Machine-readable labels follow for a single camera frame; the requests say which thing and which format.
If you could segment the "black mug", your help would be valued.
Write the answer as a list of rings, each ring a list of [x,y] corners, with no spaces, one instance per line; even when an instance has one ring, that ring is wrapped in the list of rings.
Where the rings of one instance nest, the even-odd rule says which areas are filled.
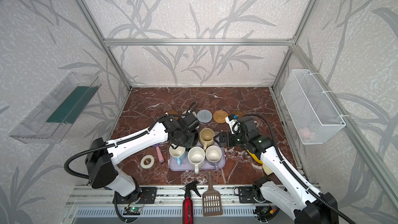
[[[188,141],[186,143],[187,148],[196,146],[199,140],[199,132],[198,130],[192,130],[189,134],[188,134]]]

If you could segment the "beige mug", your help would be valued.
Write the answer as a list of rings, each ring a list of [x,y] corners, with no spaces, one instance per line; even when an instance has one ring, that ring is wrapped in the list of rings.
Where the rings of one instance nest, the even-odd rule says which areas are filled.
[[[215,133],[210,128],[204,128],[200,131],[199,141],[205,151],[208,147],[210,147],[211,145],[213,145],[215,143],[214,137],[215,137]]]

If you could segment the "grey-blue woven coaster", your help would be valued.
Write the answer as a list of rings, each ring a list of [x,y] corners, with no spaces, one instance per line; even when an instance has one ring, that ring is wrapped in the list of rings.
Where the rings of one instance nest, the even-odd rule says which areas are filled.
[[[209,110],[200,110],[197,119],[200,123],[209,123],[212,120],[212,113]]]

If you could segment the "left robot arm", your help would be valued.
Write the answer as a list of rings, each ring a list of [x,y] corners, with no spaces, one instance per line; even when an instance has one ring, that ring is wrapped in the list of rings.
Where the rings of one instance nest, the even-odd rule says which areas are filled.
[[[94,189],[107,188],[115,199],[133,203],[143,194],[138,182],[118,168],[124,159],[148,147],[168,142],[173,149],[191,148],[199,139],[199,121],[194,115],[198,106],[193,102],[184,114],[166,114],[148,128],[128,136],[105,141],[92,141],[90,149],[68,158],[64,170],[75,177],[87,179]]]

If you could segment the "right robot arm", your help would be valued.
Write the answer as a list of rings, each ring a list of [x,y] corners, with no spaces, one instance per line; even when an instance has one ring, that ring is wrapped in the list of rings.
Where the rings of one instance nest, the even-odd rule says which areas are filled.
[[[342,218],[354,221],[338,210],[337,201],[330,193],[322,193],[313,186],[281,153],[275,133],[268,120],[258,114],[239,118],[225,118],[229,132],[219,134],[220,145],[240,146],[267,166],[285,189],[264,177],[253,183],[258,201],[275,204],[296,224],[337,224]]]

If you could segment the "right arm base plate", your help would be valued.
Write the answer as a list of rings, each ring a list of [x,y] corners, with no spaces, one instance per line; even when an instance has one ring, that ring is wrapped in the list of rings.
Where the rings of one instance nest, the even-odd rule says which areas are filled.
[[[260,189],[253,186],[239,186],[234,188],[234,194],[239,197],[240,203],[250,203],[250,204],[271,204],[273,202],[266,200]]]

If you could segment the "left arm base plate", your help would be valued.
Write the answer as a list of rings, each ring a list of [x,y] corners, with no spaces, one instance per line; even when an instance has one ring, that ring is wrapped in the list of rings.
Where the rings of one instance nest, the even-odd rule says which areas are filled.
[[[115,193],[113,203],[116,204],[154,204],[157,187],[138,187],[131,194],[122,197]]]

